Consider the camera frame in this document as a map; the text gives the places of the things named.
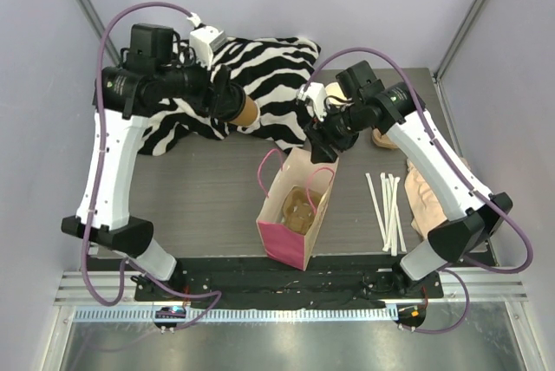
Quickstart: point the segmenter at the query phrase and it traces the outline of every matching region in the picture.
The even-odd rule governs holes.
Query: gift bag
[[[274,153],[281,159],[281,169],[271,183],[270,190],[266,190],[260,179],[260,172],[264,163]],[[328,208],[336,169],[337,160],[333,164],[314,165],[310,163],[310,152],[299,148],[293,148],[285,161],[276,148],[270,150],[262,159],[258,167],[258,184],[265,193],[265,200],[257,218],[257,227],[269,258],[306,270],[323,215]],[[284,201],[293,188],[299,186],[305,190],[311,209],[315,213],[314,221],[305,235],[296,233],[283,224]],[[312,202],[310,191],[322,195],[319,204],[315,205]]]

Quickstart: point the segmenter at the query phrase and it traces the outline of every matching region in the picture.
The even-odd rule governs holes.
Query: metallic floor
[[[455,322],[462,303],[428,307],[423,328]],[[400,331],[392,322],[222,323],[175,335],[149,323],[75,323],[62,371],[520,371],[525,370],[504,303],[472,303],[445,335]]]
[[[393,70],[376,73],[386,86],[399,81]],[[450,141],[429,70],[413,68],[407,73],[435,124]],[[323,71],[318,79],[329,83],[335,74]],[[364,174],[372,174],[379,196],[380,172],[391,172],[404,181],[407,166],[401,151],[378,148],[369,135],[362,133],[355,147],[340,157],[314,254],[381,251],[382,237]],[[255,225],[264,199],[256,172],[271,148],[273,144],[267,140],[239,133],[224,141],[191,135],[160,157],[139,156],[131,188],[131,213],[152,221],[154,236],[176,257],[264,255]],[[262,173],[267,185],[278,168],[277,159],[268,161]],[[420,237],[410,227],[412,215],[401,185],[398,202],[410,251],[420,243]],[[110,254],[101,251],[100,256]]]

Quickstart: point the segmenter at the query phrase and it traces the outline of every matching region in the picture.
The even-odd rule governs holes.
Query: white stick
[[[385,229],[383,228],[383,222],[382,222],[382,213],[380,212],[380,207],[378,206],[378,200],[375,197],[374,184],[372,183],[372,177],[370,176],[370,173],[366,173],[366,180],[368,181],[368,188],[370,189],[370,195],[372,195],[372,203],[374,204],[375,217],[378,218],[378,225],[380,226],[380,232],[382,233],[383,244],[385,245],[386,238],[385,238]]]
[[[399,180],[394,179],[393,192],[391,196],[391,206],[389,209],[389,230],[388,233],[391,235],[391,255],[397,255],[397,234],[395,232],[395,202],[397,201],[397,186],[399,185]]]
[[[397,183],[401,181],[401,178],[395,178]],[[399,205],[395,201],[395,217],[397,221],[397,232],[399,233],[399,244],[401,245],[401,252],[407,253],[407,245],[405,243],[405,236],[402,234],[401,227],[401,217],[399,216]]]
[[[388,252],[390,246],[390,236],[389,236],[389,208],[388,208],[388,182],[385,179],[385,173],[380,173],[380,179],[382,180],[382,200],[383,200],[383,222],[385,223],[385,244],[383,245],[382,251]]]

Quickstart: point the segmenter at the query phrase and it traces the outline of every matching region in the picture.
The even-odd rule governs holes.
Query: zebra print pillow
[[[296,104],[295,95],[314,70],[319,54],[317,44],[299,37],[255,40],[229,37],[214,62],[216,66],[227,65],[232,80],[257,103],[258,123],[236,127],[196,115],[183,100],[163,100],[150,118],[139,153],[159,156],[190,133],[223,140],[234,131],[273,140],[286,152],[302,146],[306,140],[303,127],[310,117],[305,107]]]

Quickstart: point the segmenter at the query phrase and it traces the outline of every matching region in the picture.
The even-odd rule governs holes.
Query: bag handle
[[[258,179],[258,185],[260,186],[260,188],[264,191],[264,194],[266,195],[267,198],[270,197],[270,195],[268,194],[268,190],[264,187],[264,185],[262,184],[262,179],[260,178],[260,172],[262,172],[262,166],[264,165],[264,163],[268,160],[268,158],[270,158],[271,155],[273,155],[275,152],[277,152],[277,155],[279,156],[279,159],[281,160],[281,167],[279,168],[279,170],[284,170],[284,156],[281,155],[281,151],[278,148],[272,148],[262,159],[262,161],[260,162],[260,165],[258,165],[258,172],[257,172],[257,179]]]
[[[314,214],[316,215],[317,212],[317,208],[314,206],[314,204],[312,203],[312,199],[310,199],[310,185],[312,184],[312,180],[314,179],[314,175],[318,172],[321,172],[322,170],[327,170],[328,172],[331,173],[331,179],[330,179],[330,183],[333,181],[333,178],[336,177],[336,171],[333,169],[330,169],[329,167],[325,166],[325,167],[320,167],[319,169],[316,169],[310,176],[309,176],[309,180],[308,182],[306,182],[306,187],[305,187],[305,191],[306,191],[306,197],[309,200],[309,204],[310,207],[312,208],[312,211],[314,212]]]

